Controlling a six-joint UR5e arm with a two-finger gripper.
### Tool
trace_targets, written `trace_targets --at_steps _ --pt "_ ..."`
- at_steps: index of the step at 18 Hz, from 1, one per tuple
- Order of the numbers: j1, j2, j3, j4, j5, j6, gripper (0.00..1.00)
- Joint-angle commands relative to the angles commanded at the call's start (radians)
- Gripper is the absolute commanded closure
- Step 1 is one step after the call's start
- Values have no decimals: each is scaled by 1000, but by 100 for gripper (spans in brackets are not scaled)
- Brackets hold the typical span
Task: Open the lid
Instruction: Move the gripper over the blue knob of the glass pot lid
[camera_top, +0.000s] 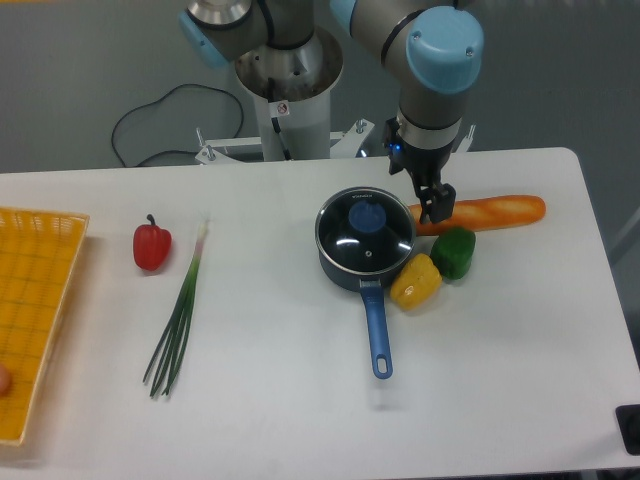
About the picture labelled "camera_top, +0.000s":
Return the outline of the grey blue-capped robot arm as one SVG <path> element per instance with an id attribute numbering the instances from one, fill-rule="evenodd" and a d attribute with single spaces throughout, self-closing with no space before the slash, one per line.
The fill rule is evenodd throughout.
<path id="1" fill-rule="evenodd" d="M 441 179 L 476 81 L 483 30 L 458 1 L 334 1 L 334 18 L 400 85 L 383 144 L 391 173 L 406 171 L 422 222 L 450 218 L 456 193 Z M 310 1 L 192 1 L 186 39 L 210 67 L 232 64 L 253 96 L 264 158 L 326 158 L 329 93 L 343 70 L 335 37 Z"/>

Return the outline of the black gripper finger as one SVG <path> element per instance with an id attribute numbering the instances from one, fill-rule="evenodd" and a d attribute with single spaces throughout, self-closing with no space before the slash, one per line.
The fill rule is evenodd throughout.
<path id="1" fill-rule="evenodd" d="M 431 223 L 441 223 L 452 216 L 456 201 L 456 191 L 452 185 L 435 185 L 430 190 L 429 198 L 431 203 L 428 217 Z"/>
<path id="2" fill-rule="evenodd" d="M 433 204 L 434 190 L 430 186 L 418 186 L 416 188 L 416 196 L 419 199 L 421 212 L 419 216 L 420 223 L 429 223 L 431 209 Z"/>

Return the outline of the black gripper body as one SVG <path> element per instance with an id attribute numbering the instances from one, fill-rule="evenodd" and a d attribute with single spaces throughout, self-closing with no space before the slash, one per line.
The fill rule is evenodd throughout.
<path id="1" fill-rule="evenodd" d="M 415 188 L 436 188 L 442 184 L 441 170 L 453 146 L 453 126 L 423 129 L 404 116 L 386 121 L 383 145 L 389 158 L 389 174 L 405 170 Z"/>

